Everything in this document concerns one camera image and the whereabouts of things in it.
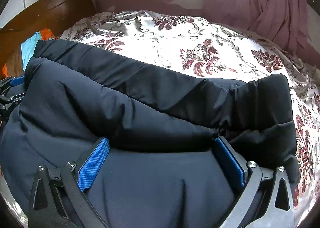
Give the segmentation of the orange blue brown pillow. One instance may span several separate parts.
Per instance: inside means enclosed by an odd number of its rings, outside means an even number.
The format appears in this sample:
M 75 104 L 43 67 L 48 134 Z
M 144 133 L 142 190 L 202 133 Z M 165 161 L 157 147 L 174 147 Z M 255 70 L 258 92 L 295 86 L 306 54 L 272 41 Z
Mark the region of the orange blue brown pillow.
M 55 40 L 53 32 L 47 28 L 34 33 L 26 39 L 20 47 L 13 52 L 8 61 L 2 67 L 2 76 L 4 78 L 12 76 L 17 77 L 23 74 L 30 58 L 34 55 L 35 47 L 40 40 Z

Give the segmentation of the floral white bed quilt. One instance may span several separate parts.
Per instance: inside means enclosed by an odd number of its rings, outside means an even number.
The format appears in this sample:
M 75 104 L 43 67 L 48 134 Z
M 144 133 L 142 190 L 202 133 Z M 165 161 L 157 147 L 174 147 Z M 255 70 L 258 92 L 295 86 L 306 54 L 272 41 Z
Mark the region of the floral white bed quilt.
M 316 225 L 313 212 L 319 201 L 319 70 L 263 37 L 200 17 L 148 11 L 100 13 L 80 20 L 55 37 L 200 79 L 247 83 L 284 75 L 292 103 L 299 171 L 293 190 L 293 227 Z M 1 198 L 14 220 L 29 227 L 3 171 Z

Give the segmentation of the dark navy padded jacket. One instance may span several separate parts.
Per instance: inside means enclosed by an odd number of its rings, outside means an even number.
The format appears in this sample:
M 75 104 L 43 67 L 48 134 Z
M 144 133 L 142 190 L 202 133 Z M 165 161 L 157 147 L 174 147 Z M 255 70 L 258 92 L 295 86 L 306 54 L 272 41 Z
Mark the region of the dark navy padded jacket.
M 1 167 L 29 227 L 293 227 L 299 171 L 289 84 L 200 79 L 81 43 L 39 41 L 1 124 Z M 222 136 L 246 161 L 232 190 Z M 110 152 L 89 189 L 76 162 Z

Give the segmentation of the pink tied curtain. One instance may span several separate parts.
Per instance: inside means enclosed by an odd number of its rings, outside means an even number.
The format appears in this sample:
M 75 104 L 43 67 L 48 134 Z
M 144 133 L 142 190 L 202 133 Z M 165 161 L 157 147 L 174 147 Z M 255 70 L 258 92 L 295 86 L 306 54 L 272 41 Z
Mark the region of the pink tied curtain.
M 202 10 L 209 21 L 255 32 L 301 58 L 316 52 L 306 0 L 204 0 Z

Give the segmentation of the brown wooden headboard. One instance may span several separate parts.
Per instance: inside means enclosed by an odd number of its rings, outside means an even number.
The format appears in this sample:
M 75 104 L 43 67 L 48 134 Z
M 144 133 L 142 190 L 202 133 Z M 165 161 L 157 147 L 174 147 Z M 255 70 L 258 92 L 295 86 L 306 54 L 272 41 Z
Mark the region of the brown wooden headboard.
M 1 29 L 1 78 L 22 72 L 21 44 L 45 28 L 60 36 L 79 20 L 95 14 L 92 0 L 39 0 Z

